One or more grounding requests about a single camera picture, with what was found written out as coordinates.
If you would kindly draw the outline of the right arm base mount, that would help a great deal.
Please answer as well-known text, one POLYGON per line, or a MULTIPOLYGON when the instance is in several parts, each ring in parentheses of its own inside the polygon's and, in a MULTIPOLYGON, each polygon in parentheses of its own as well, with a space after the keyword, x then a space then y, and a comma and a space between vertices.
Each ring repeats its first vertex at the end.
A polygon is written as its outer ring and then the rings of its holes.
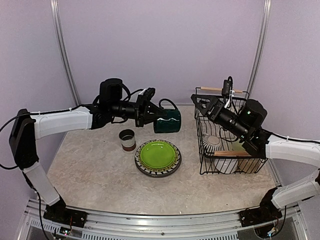
POLYGON ((283 215, 279 210, 269 211, 263 210, 261 208, 247 208, 238 213, 240 218, 241 226, 249 227, 254 225, 259 225, 263 223, 267 223, 273 220, 280 219, 283 215))

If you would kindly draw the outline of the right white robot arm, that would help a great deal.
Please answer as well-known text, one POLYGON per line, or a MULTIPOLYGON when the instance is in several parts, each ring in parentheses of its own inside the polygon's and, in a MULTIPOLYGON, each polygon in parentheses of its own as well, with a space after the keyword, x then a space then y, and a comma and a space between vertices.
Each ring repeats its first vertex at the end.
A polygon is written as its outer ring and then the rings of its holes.
MULTIPOLYGON (((290 138, 263 129, 262 123, 268 112, 257 100, 246 100, 236 114, 217 96, 192 94, 190 98, 203 117, 235 135, 251 157, 320 166, 320 142, 290 138)), ((255 216, 260 222, 266 222, 272 216, 280 218, 281 208, 319 193, 320 172, 316 170, 289 185, 270 189, 262 198, 255 216)))

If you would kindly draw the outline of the white plate dark stripes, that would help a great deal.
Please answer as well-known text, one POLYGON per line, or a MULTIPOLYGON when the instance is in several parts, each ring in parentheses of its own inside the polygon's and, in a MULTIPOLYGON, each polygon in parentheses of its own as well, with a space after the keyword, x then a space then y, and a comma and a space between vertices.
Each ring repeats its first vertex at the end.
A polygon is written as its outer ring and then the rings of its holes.
POLYGON ((182 161, 180 150, 171 142, 153 139, 143 143, 135 152, 134 161, 152 172, 163 172, 182 161))

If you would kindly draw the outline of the grey reindeer plate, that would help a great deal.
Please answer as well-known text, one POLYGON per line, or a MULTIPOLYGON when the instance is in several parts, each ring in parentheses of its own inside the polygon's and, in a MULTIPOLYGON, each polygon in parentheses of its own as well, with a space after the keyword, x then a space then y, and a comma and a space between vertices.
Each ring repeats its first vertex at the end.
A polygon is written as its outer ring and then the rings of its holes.
POLYGON ((179 161, 177 161, 177 163, 175 163, 169 169, 164 170, 164 171, 160 171, 160 172, 155 172, 155 171, 151 171, 151 170, 147 169, 146 167, 142 166, 138 161, 136 161, 136 160, 134 161, 137 169, 141 173, 143 173, 144 175, 151 177, 151 178, 165 178, 165 177, 172 175, 173 173, 175 173, 179 169, 181 162, 182 161, 179 160, 179 161))

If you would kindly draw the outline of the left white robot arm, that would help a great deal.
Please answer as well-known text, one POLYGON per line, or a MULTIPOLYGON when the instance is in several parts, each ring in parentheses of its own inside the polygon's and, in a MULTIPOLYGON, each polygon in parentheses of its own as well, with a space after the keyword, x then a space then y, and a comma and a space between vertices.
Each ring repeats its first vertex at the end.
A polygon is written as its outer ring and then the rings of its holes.
POLYGON ((23 108, 0 128, 4 130, 12 124, 8 142, 14 161, 13 166, 2 164, 0 167, 7 171, 19 169, 30 188, 45 202, 46 211, 63 223, 70 218, 70 211, 40 163, 38 142, 72 131, 98 130, 112 123, 114 118, 134 120, 136 127, 143 127, 164 116, 165 111, 143 95, 132 102, 119 96, 99 94, 93 103, 45 112, 23 108))

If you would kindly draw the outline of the dark green mug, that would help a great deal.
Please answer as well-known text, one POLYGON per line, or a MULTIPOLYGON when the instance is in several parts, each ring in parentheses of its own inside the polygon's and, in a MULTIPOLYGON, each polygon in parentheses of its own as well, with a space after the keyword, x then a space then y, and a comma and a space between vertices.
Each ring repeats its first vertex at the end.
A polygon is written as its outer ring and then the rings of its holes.
POLYGON ((158 118, 153 123, 153 131, 155 134, 178 133, 182 125, 181 112, 176 104, 168 98, 162 98, 158 102, 159 108, 166 112, 166 116, 158 118), (162 107, 162 102, 169 102, 173 108, 162 107))

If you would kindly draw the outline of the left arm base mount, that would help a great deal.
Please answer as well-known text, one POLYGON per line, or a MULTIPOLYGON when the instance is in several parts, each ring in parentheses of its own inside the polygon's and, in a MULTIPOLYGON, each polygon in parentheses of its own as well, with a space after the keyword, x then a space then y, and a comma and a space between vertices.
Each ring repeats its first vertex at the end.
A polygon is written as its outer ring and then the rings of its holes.
POLYGON ((85 211, 64 208, 64 209, 46 209, 43 217, 55 223, 68 225, 71 227, 84 228, 88 213, 85 211))

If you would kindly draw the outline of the brown white small bowl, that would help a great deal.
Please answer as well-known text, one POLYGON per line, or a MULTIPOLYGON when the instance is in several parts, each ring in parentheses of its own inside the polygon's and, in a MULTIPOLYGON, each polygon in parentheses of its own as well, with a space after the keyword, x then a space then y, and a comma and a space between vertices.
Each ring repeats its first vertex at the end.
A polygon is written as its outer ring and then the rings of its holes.
POLYGON ((124 151, 131 152, 136 148, 135 132, 132 129, 124 129, 118 136, 124 151))

